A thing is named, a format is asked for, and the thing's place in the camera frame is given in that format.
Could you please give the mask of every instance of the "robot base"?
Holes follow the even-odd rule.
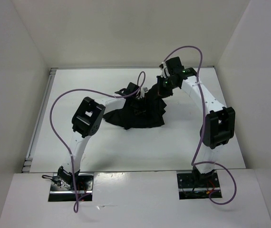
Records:
[[[218,175],[214,172],[206,179],[195,181],[192,171],[177,172],[180,200],[206,199],[213,190],[220,190]],[[211,198],[222,198],[221,190],[211,195]]]
[[[85,192],[90,193],[89,195],[85,196],[82,201],[92,201],[93,175],[93,173],[80,173],[77,177],[78,196],[81,197],[85,194]],[[50,186],[48,201],[76,201],[74,190],[68,190],[64,186],[58,186],[57,184],[52,182]]]

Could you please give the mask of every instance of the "white tabletop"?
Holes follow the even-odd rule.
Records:
[[[271,228],[253,170],[231,170],[236,198],[218,206],[209,199],[179,200],[175,171],[96,173],[92,202],[48,202],[50,181],[41,174],[15,174],[0,228]],[[233,193],[230,176],[218,171],[223,199]]]
[[[140,71],[146,72],[146,87],[156,83],[159,69],[71,69],[57,70],[50,91],[46,112],[40,132],[32,146],[33,162],[30,172],[56,172],[62,164],[66,148],[52,132],[49,112],[54,100],[63,92],[76,89],[94,89],[113,94],[136,83]],[[220,102],[225,104],[223,94],[213,68],[203,68],[200,78],[204,85]],[[72,137],[71,119],[82,99],[93,99],[102,95],[89,92],[74,92],[61,98],[54,108],[54,126],[66,142]],[[81,163],[82,171],[165,171],[190,170],[202,113],[192,99],[180,89],[174,96],[164,99],[167,104],[165,125],[151,129],[129,129],[106,123],[90,139]],[[245,168],[236,137],[223,147],[219,163],[227,168]]]

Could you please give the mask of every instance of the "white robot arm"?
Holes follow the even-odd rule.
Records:
[[[179,87],[186,92],[202,110],[202,99],[198,83],[203,91],[206,111],[206,126],[203,144],[196,158],[196,162],[216,162],[224,144],[234,136],[235,111],[232,107],[221,104],[202,84],[197,82],[197,72],[193,68],[185,69],[180,58],[174,57],[160,65],[162,75],[158,76],[158,90],[162,97],[172,95],[172,90]],[[196,165],[201,174],[210,173],[214,170],[214,164],[206,163]]]
[[[70,142],[70,149],[74,159],[74,170],[75,174],[78,175],[80,171],[80,163],[82,156],[84,154],[87,143],[92,135],[96,133],[99,129],[100,121],[95,121],[94,115],[103,117],[104,114],[111,112],[116,109],[121,109],[124,107],[126,99],[123,98],[112,98],[112,97],[104,97],[101,99],[92,100],[89,97],[86,97],[78,108],[78,115],[75,115],[72,123],[73,123],[73,135]],[[85,110],[88,105],[92,105],[92,108],[88,108]],[[60,169],[58,170],[58,176],[61,179],[62,184],[65,187],[71,188],[72,179],[72,166],[71,166],[71,157],[68,154],[64,162],[62,163]]]

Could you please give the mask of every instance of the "metal frame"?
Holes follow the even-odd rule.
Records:
[[[28,148],[26,158],[33,158],[33,156],[32,156],[33,154],[31,154],[32,147],[33,147],[33,145],[35,143],[34,141],[37,140],[37,136],[39,135],[39,131],[41,129],[42,119],[43,119],[43,117],[45,115],[45,111],[46,111],[47,103],[48,103],[49,96],[50,96],[50,93],[51,93],[51,88],[52,88],[52,85],[53,85],[53,82],[54,82],[54,76],[56,74],[56,70],[57,70],[57,68],[51,68],[50,69],[49,79],[48,79],[47,86],[46,86],[46,89],[45,89],[45,92],[44,92],[44,96],[43,96],[43,99],[42,99],[42,102],[41,102],[41,105],[40,105],[39,115],[37,116],[37,119],[36,119],[34,131],[33,131],[32,138],[31,138],[31,141],[30,141],[30,144],[29,144],[29,148]]]
[[[198,68],[198,66],[188,66],[184,65],[185,68],[193,67]],[[141,68],[147,68],[147,69],[159,69],[158,66],[97,66],[97,67],[57,67],[53,69],[57,70],[82,70],[82,69],[141,69]],[[201,66],[201,68],[215,68],[215,66]]]

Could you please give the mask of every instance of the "metal base plate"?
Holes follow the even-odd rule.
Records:
[[[92,201],[92,189],[93,189],[93,173],[80,173],[77,178],[77,193],[81,197],[85,193],[90,193],[85,196],[82,201]],[[63,202],[63,201],[76,201],[74,190],[68,190],[63,186],[57,186],[55,183],[51,183],[49,202]]]
[[[215,172],[208,180],[195,183],[191,171],[177,172],[180,200],[205,199],[212,190],[220,190],[211,195],[211,198],[222,198],[218,175]]]

